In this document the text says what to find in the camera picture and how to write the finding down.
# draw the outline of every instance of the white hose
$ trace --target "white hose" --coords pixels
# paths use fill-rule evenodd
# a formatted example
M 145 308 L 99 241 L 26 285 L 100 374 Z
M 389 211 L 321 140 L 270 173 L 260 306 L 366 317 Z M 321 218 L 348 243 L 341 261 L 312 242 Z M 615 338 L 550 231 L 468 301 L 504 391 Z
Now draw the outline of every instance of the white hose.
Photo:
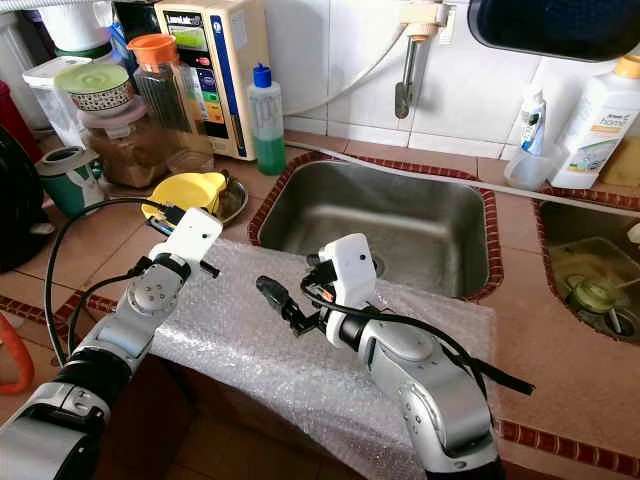
M 363 167 L 372 168 L 385 173 L 392 173 L 401 177 L 418 178 L 421 180 L 432 180 L 442 183 L 455 183 L 458 185 L 466 185 L 467 187 L 482 188 L 484 190 L 492 190 L 494 192 L 506 193 L 508 195 L 515 195 L 518 197 L 527 197 L 543 202 L 560 203 L 562 205 L 568 205 L 570 207 L 586 208 L 587 210 L 595 210 L 602 213 L 611 213 L 614 215 L 624 215 L 625 217 L 640 218 L 640 212 L 633 210 L 623 210 L 621 208 L 607 207 L 605 205 L 599 205 L 597 203 L 584 202 L 581 200 L 573 200 L 571 198 L 556 197 L 554 195 L 547 195 L 546 193 L 530 192 L 528 190 L 520 190 L 518 188 L 507 187 L 504 185 L 493 185 L 491 183 L 480 182 L 476 180 L 466 180 L 464 178 L 444 177 L 441 175 L 431 175 L 428 173 L 409 172 L 406 170 L 398 170 L 390 167 L 383 167 L 382 165 L 376 165 L 375 163 L 366 162 L 344 153 L 334 152 L 328 148 L 316 147 L 315 145 L 309 145 L 300 142 L 285 142 L 288 147 L 302 148 L 304 150 L 311 150 L 314 152 L 324 153 L 334 158 L 344 160 L 346 162 L 361 165 Z
M 298 115 L 300 113 L 308 112 L 309 110 L 313 110 L 314 108 L 318 108 L 318 107 L 321 107 L 322 105 L 326 105 L 327 103 L 333 102 L 339 96 L 349 92 L 352 88 L 358 85 L 367 75 L 369 75 L 369 73 L 371 73 L 371 71 L 374 68 L 376 68 L 380 64 L 380 62 L 382 62 L 384 57 L 387 56 L 387 54 L 391 51 L 391 49 L 396 44 L 398 39 L 402 36 L 402 33 L 405 31 L 406 28 L 407 28 L 407 25 L 404 23 L 401 23 L 400 25 L 398 25 L 398 28 L 396 28 L 391 38 L 389 38 L 389 42 L 385 44 L 384 49 L 382 49 L 380 51 L 380 54 L 377 57 L 375 57 L 375 61 L 367 65 L 362 70 L 360 70 L 360 72 L 358 72 L 358 74 L 355 77 L 353 77 L 353 80 L 351 80 L 351 82 L 345 85 L 341 90 L 338 90 L 337 92 L 332 93 L 331 95 L 327 95 L 326 97 L 321 98 L 320 100 L 316 100 L 307 105 L 291 108 L 286 112 L 284 112 L 284 114 Z
M 72 5 L 74 3 L 93 3 L 96 0 L 0 0 L 0 13 L 15 10 L 31 10 L 54 5 Z

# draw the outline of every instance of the green container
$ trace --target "green container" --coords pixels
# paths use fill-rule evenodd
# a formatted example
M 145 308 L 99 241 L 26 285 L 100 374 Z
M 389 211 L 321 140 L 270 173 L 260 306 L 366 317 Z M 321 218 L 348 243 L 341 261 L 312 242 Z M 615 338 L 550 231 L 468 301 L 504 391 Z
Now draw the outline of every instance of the green container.
M 93 150 L 65 147 L 47 153 L 36 164 L 44 189 L 65 215 L 71 217 L 105 199 L 91 168 L 97 158 Z

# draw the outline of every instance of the tiled countertop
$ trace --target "tiled countertop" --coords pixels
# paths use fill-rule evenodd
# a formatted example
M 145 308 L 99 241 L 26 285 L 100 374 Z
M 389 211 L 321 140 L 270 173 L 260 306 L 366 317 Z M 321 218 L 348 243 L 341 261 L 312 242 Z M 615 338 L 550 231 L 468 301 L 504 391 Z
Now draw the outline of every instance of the tiled countertop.
M 505 163 L 500 160 L 295 132 L 290 132 L 288 138 L 352 155 L 462 170 L 490 183 L 503 183 Z M 303 153 L 287 149 L 289 160 Z M 249 243 L 247 224 L 276 177 L 261 175 L 253 164 L 216 159 L 216 169 L 222 168 L 239 178 L 250 195 L 248 208 L 222 235 Z M 598 188 L 637 195 L 629 189 Z M 506 194 L 495 195 L 504 280 L 479 303 L 494 308 L 498 315 L 496 366 L 537 386 L 530 398 L 496 389 L 497 397 L 492 399 L 495 416 L 640 458 L 640 347 L 615 342 L 576 320 L 547 284 L 533 202 Z M 50 207 L 49 213 L 55 223 L 64 220 L 55 207 Z M 128 270 L 162 238 L 143 225 L 143 217 L 135 206 L 106 208 L 80 222 L 70 232 L 60 254 L 55 276 L 56 307 L 75 290 Z M 48 251 L 40 252 L 17 272 L 0 276 L 0 295 L 41 306 L 47 258 Z M 117 300 L 122 288 L 112 285 L 99 294 Z M 46 333 L 38 327 L 25 322 L 20 332 L 23 337 L 48 347 Z M 563 446 L 554 441 L 557 448 Z M 582 453 L 576 451 L 575 456 L 595 455 L 585 452 L 586 449 Z

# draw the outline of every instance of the sink basin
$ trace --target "sink basin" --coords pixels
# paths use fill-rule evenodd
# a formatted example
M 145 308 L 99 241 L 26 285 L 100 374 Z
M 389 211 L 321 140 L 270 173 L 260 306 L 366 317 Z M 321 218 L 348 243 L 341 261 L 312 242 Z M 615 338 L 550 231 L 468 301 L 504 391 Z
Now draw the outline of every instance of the sink basin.
M 335 160 L 293 172 L 257 240 L 307 255 L 355 232 L 367 236 L 378 276 L 386 280 L 450 297 L 472 296 L 487 283 L 485 209 L 478 192 Z
M 640 281 L 632 283 L 640 279 L 640 252 L 626 235 L 638 220 L 556 203 L 543 203 L 540 218 L 558 295 L 567 299 L 572 275 L 622 286 L 615 307 L 622 332 L 614 331 L 608 315 L 577 314 L 601 333 L 640 343 Z

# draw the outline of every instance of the green dish soap bottle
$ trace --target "green dish soap bottle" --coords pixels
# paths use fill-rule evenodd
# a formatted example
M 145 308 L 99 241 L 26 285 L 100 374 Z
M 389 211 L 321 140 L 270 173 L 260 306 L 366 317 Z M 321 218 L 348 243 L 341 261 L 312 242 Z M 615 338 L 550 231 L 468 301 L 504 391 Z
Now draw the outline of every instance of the green dish soap bottle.
M 284 152 L 284 124 L 280 85 L 271 81 L 271 69 L 258 64 L 248 88 L 251 133 L 258 157 L 258 170 L 279 175 L 287 165 Z

